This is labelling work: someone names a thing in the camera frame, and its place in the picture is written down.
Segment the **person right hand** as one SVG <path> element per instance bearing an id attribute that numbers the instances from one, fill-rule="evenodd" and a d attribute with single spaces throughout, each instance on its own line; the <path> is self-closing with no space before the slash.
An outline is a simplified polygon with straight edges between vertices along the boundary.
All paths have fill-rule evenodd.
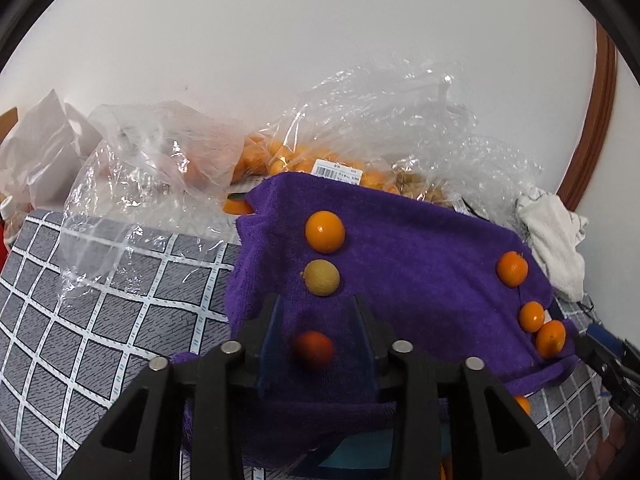
<path id="1" fill-rule="evenodd" d="M 582 478 L 639 480 L 639 425 L 614 414 L 608 437 L 598 444 Z"/>

